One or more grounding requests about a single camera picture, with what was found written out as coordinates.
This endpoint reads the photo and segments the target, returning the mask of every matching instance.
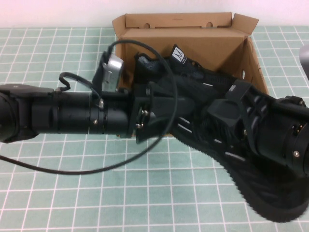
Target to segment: screw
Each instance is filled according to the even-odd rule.
[[[147,110],[142,110],[141,113],[145,116],[148,116],[149,115],[149,112]]]
[[[293,152],[293,155],[294,155],[294,157],[296,157],[296,158],[298,158],[298,157],[300,156],[300,154],[299,154],[298,151],[294,151],[294,152]]]
[[[135,126],[136,126],[136,128],[142,128],[143,126],[144,126],[144,124],[139,124],[139,123],[137,123],[137,124],[135,124]]]
[[[103,109],[103,107],[104,107],[104,101],[103,101],[103,99],[100,99],[100,101],[98,102],[98,106],[99,106],[101,109]]]

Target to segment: green cutting mat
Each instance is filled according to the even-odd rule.
[[[309,27],[257,27],[252,38],[270,94],[303,97],[309,82],[298,51]],[[62,71],[91,80],[112,29],[0,29],[0,84],[56,88]],[[115,81],[106,88],[113,90]],[[86,89],[71,82],[72,91]],[[129,158],[152,140],[45,135],[1,144],[0,153],[42,167],[87,170]],[[208,156],[165,138],[138,161],[89,176],[56,176],[0,162],[0,231],[307,232],[309,212],[276,224],[244,202],[226,171]]]

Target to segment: cardboard box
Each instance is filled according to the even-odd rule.
[[[267,93],[267,86],[250,37],[258,19],[227,13],[125,14],[113,20],[118,39],[146,43],[168,57],[175,44],[204,68],[223,71],[252,83]],[[148,50],[134,44],[119,44],[115,54],[124,61],[118,87],[131,88],[134,56]]]

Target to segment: black cord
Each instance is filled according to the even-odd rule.
[[[112,48],[119,43],[120,44],[126,44],[126,43],[131,44],[132,43],[132,44],[136,44],[136,45],[139,45],[141,47],[144,47],[144,48],[148,49],[149,51],[151,51],[162,62],[163,66],[165,67],[165,69],[168,72],[169,77],[172,79],[173,97],[174,97],[173,113],[172,113],[171,117],[169,118],[169,122],[168,122],[166,128],[164,129],[164,131],[162,132],[162,134],[148,148],[144,149],[142,152],[136,154],[135,156],[133,156],[133,157],[131,157],[131,158],[129,158],[129,159],[123,161],[123,162],[120,162],[120,163],[117,163],[117,164],[114,164],[114,165],[111,165],[111,166],[108,166],[108,167],[105,167],[105,168],[99,168],[99,169],[94,169],[94,170],[89,170],[89,171],[61,171],[61,170],[47,169],[47,168],[37,167],[37,166],[34,166],[34,165],[23,163],[23,162],[20,162],[18,160],[14,160],[14,159],[4,157],[4,156],[0,156],[0,160],[6,161],[6,162],[9,162],[9,163],[12,163],[12,164],[16,164],[16,165],[22,166],[24,168],[32,169],[32,170],[39,171],[39,172],[44,172],[44,173],[61,174],[61,175],[86,175],[86,174],[101,173],[101,172],[109,171],[109,170],[124,166],[128,163],[131,163],[131,162],[137,160],[138,158],[142,157],[147,152],[149,152],[151,149],[153,149],[162,140],[162,138],[169,132],[169,130],[171,129],[172,124],[174,122],[175,116],[176,116],[177,98],[178,98],[176,78],[175,78],[171,68],[169,67],[169,64],[165,61],[165,59],[157,51],[155,51],[152,47],[150,47],[150,46],[148,46],[148,45],[146,45],[142,42],[139,42],[139,41],[118,40],[118,41],[112,43],[108,48],[108,58],[112,54]],[[64,83],[66,85],[66,84],[69,84],[69,83],[68,82],[66,83],[66,81],[63,79],[63,77],[66,76],[65,74],[63,74],[63,76],[62,76],[62,81],[63,81],[62,83]],[[84,82],[84,79],[81,78],[80,76],[75,75],[73,77],[73,79],[79,80],[82,84],[84,84],[86,86],[89,85],[89,83]]]

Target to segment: gray object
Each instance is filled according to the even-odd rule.
[[[117,80],[117,82],[119,82],[122,69],[123,69],[123,64],[124,64],[124,61],[122,59],[120,59],[114,54],[111,54],[107,64],[103,64],[104,79],[108,81],[112,79],[112,80]]]
[[[309,44],[300,48],[299,60],[307,78],[309,79]]]

